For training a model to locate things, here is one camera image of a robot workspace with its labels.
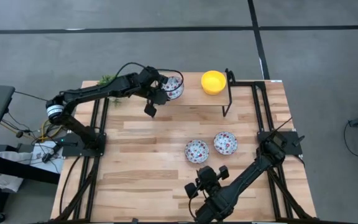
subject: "table leg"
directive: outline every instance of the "table leg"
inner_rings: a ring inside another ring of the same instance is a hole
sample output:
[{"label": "table leg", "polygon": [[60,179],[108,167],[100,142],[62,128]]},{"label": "table leg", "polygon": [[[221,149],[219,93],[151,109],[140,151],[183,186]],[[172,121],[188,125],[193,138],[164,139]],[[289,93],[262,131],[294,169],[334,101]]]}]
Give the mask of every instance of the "table leg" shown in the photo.
[{"label": "table leg", "polygon": [[60,174],[10,161],[0,157],[0,174],[13,175],[23,179],[37,180],[50,184],[58,184]]}]

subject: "gray floor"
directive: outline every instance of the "gray floor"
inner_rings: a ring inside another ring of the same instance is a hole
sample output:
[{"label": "gray floor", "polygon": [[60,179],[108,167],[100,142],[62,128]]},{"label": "gray floor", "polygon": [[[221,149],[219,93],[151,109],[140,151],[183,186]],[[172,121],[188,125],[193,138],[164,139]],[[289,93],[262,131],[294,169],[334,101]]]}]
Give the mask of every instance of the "gray floor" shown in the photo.
[{"label": "gray floor", "polygon": [[[358,1],[254,0],[260,26],[358,25]],[[0,0],[0,29],[249,26],[247,1]],[[343,129],[358,116],[358,30],[261,32],[271,79],[284,81],[318,216],[358,222],[358,158]],[[234,71],[261,79],[252,31],[0,35],[0,84],[51,98],[136,61],[183,71]],[[38,128],[44,103],[14,95],[11,112]],[[358,129],[349,129],[358,153]],[[15,145],[0,128],[0,144]],[[56,186],[26,181],[6,223],[47,220]]]}]

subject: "wooden table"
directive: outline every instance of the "wooden table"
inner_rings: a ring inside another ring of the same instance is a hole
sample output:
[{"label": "wooden table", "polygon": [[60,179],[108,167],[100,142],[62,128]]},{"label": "wooden table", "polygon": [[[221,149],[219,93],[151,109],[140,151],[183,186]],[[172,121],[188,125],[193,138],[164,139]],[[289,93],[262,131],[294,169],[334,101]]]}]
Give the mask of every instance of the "wooden table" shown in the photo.
[{"label": "wooden table", "polygon": [[[281,82],[265,83],[277,127],[291,116],[284,86]],[[82,87],[95,84],[96,81],[85,81]],[[197,88],[197,85],[187,85],[186,82],[183,96],[186,96],[189,86]],[[179,101],[176,104],[172,102],[168,106],[159,106],[152,119],[143,112],[145,100],[142,98],[133,96],[121,99],[118,105],[111,103],[106,121],[107,146],[99,166],[91,221],[130,222],[132,218],[141,222],[192,221],[184,186],[194,181],[196,169],[201,165],[187,161],[184,154],[186,143],[193,139],[208,143],[210,155],[205,164],[215,171],[222,165],[229,168],[230,177],[222,181],[223,185],[233,181],[255,158],[258,125],[251,88],[232,87],[231,90],[233,102],[225,118],[218,106],[183,106],[178,105]],[[264,111],[262,97],[259,99]],[[92,109],[93,102],[78,105],[75,118],[89,125]],[[289,122],[282,130],[292,128],[293,124]],[[237,137],[239,148],[235,154],[224,156],[214,150],[213,139],[220,131],[230,131]],[[58,216],[60,194],[73,161],[74,158],[69,158],[64,162],[51,218]],[[68,180],[64,207],[77,191],[80,164],[82,158]],[[289,191],[306,212],[315,216],[303,165],[293,156],[287,156],[283,169]],[[277,191],[280,211],[285,217],[282,195]],[[80,217],[85,216],[87,193],[83,198]],[[193,212],[203,204],[203,199],[201,195],[192,200]],[[272,200],[264,173],[241,194],[234,213],[226,221],[272,220]]]}]

